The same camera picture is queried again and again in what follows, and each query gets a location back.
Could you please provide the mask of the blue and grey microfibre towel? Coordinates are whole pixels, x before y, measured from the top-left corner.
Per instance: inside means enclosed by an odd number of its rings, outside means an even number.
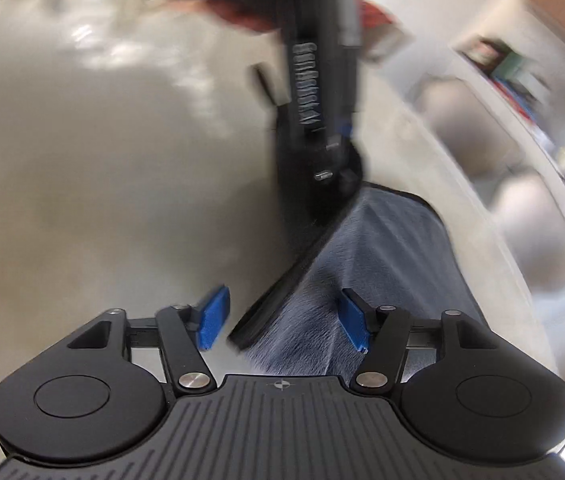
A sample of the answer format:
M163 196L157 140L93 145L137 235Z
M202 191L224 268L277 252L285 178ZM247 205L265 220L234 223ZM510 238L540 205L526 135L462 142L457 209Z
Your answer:
M439 214L417 195L366 183L228 339L265 375L350 380L363 356L338 320L342 289L373 307L485 321Z

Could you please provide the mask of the left grey dining chair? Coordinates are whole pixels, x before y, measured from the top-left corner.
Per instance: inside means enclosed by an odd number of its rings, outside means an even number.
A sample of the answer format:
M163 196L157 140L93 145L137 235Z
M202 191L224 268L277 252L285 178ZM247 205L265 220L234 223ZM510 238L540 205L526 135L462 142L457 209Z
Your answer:
M519 143L465 80L428 79L415 105L469 180L503 174L522 162Z

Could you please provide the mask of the grey dining chair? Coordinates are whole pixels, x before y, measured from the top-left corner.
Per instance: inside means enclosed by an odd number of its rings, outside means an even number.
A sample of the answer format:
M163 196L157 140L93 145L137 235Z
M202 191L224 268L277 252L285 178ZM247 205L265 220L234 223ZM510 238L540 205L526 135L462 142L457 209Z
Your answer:
M504 179L490 212L533 292L565 288L565 217L539 174Z
M519 143L465 80L428 79L415 105L469 180L503 174L522 162Z

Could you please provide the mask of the right grey dining chair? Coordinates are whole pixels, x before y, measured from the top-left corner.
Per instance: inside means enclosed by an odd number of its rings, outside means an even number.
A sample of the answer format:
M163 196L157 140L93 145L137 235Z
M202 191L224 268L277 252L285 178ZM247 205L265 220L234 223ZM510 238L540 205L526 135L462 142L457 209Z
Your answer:
M565 217L539 174L504 179L490 212L533 292L565 288Z

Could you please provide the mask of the white sideboard cabinet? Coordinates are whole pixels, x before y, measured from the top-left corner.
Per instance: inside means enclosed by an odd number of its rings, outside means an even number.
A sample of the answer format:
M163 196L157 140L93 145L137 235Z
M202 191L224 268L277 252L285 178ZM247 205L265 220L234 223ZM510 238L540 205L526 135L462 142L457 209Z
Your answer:
M565 44L527 0L371 0L405 30L383 73L488 204L543 315L565 315Z

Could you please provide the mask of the books on sideboard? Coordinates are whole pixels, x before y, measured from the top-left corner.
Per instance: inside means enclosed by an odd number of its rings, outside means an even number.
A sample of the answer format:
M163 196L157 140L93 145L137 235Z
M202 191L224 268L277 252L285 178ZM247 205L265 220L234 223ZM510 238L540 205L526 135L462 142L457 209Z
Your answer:
M537 61L503 40L481 36L462 44L456 52L473 64L527 122L545 124L553 92Z

